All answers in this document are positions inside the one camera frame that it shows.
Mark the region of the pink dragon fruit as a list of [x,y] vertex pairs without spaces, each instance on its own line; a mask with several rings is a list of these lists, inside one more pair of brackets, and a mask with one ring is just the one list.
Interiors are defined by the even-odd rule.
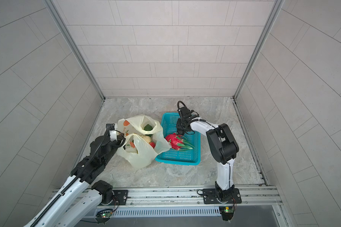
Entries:
[[195,147],[182,135],[173,133],[165,137],[171,148],[177,151],[193,150]]

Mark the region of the translucent cream plastic bag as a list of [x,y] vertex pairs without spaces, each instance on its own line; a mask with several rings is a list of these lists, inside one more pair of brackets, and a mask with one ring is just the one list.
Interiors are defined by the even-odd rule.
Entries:
[[[144,127],[149,124],[152,131],[144,131]],[[127,119],[120,119],[117,122],[118,131],[125,135],[125,144],[117,149],[117,154],[126,159],[133,169],[138,170],[152,163],[161,153],[170,150],[170,144],[164,138],[163,128],[159,121],[141,114]],[[150,136],[152,142],[156,144],[152,148],[141,136]]]

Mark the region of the dark green avocado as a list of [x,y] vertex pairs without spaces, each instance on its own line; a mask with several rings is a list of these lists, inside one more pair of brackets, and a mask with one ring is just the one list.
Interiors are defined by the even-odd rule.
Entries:
[[144,127],[144,131],[152,131],[153,130],[153,127],[149,124],[147,124],[145,127]]

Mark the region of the beige round fruit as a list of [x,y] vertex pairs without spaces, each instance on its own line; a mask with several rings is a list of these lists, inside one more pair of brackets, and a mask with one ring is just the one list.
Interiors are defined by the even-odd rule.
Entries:
[[152,139],[150,136],[147,136],[147,135],[142,135],[141,136],[147,143],[151,143],[152,142]]

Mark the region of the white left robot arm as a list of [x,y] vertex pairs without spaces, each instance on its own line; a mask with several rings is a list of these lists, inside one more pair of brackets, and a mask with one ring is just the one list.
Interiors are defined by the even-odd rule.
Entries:
[[96,218],[106,223],[122,201],[111,184],[96,178],[125,141],[117,124],[107,124],[105,133],[90,144],[90,155],[75,166],[60,190],[26,226],[74,227],[98,205],[110,205]]

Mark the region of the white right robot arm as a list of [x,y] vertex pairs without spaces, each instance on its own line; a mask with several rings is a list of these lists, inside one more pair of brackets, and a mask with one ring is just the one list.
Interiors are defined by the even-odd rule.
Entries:
[[177,132],[184,135],[188,132],[198,132],[206,136],[212,157],[217,162],[216,195],[221,202],[232,197],[235,188],[233,181],[233,166],[239,146],[227,124],[212,124],[200,118],[186,106],[178,107],[180,118],[177,121]]

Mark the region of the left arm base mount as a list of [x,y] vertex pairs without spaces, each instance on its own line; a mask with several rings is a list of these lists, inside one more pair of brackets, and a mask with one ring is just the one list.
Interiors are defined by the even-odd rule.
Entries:
[[108,206],[108,205],[126,205],[127,197],[128,197],[128,190],[116,190],[113,189],[113,186],[105,181],[98,181],[93,184],[91,187],[92,190],[96,190],[102,196],[101,198],[101,205]]

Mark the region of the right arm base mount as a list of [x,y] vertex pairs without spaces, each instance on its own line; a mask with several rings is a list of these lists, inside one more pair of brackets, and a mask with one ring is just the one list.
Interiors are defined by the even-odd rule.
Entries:
[[235,185],[222,190],[217,183],[215,188],[198,189],[197,194],[203,198],[204,204],[241,204],[242,199]]

